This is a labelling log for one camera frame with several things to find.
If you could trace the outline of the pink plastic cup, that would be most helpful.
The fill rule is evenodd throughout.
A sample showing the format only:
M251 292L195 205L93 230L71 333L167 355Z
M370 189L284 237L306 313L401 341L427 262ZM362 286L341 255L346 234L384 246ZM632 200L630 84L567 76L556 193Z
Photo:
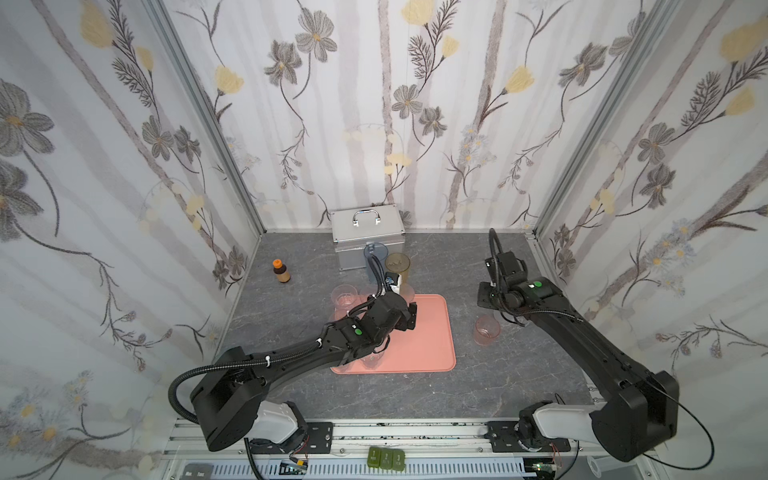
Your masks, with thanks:
M492 316L479 317L474 324L473 338L476 344L488 346L497 340L501 333L501 325Z

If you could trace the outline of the frosted white cup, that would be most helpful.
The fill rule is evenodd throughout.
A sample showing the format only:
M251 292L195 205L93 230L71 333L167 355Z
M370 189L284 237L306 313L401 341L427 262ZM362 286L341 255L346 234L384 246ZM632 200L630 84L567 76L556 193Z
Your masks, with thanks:
M409 284L402 284L399 287L399 295L407 302L412 303L415 301L415 290Z

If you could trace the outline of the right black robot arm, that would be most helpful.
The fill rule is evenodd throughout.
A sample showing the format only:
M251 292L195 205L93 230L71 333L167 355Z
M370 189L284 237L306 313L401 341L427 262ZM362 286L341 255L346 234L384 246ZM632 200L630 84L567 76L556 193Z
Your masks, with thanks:
M516 436L535 450L555 439L600 445L611 457L629 462L674 438L680 387L666 371L654 373L611 343L583 318L549 279L528 276L511 252L485 261L490 281L478 288L482 308L529 320L578 364L603 398L599 405L541 401L519 413Z

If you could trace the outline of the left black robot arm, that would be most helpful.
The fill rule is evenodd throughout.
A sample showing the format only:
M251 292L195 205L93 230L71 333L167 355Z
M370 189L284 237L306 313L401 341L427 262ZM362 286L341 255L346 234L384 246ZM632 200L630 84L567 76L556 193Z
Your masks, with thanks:
M416 303L387 291L324 324L308 340L256 354L231 348L215 363L172 380L168 402L178 416L200 427L210 451L221 451L251 434L271 389L375 353L393 331L413 330L417 311Z

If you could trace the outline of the yellow plastic tumbler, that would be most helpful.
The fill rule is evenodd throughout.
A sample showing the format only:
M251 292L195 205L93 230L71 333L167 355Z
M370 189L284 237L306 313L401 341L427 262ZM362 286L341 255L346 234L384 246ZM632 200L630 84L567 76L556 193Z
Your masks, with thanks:
M392 274L397 274L401 284L408 283L410 267L410 257L401 252L394 252L389 254L385 261L386 271Z

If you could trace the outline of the clear glass five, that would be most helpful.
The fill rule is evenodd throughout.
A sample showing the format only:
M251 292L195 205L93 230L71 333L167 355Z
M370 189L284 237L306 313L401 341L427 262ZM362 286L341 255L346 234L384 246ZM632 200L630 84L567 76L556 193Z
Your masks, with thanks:
M375 370L381 365L383 359L383 352L372 352L371 354L360 359L360 363L366 370Z

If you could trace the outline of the clear glass one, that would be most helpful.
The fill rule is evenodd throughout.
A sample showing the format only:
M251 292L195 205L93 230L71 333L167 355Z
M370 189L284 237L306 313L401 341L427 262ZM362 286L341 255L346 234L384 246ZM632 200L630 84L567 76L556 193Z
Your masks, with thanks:
M359 304L359 293L353 285L339 285L331 292L331 300L336 310L348 312Z

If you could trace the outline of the blue plastic tumbler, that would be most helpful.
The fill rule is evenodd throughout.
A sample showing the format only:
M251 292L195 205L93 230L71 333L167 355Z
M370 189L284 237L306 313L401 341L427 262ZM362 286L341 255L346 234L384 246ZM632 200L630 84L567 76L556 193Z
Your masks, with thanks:
M373 284L376 284L378 279L385 277L384 265L388 255L388 248L383 243L373 242L365 245L363 259L369 281Z

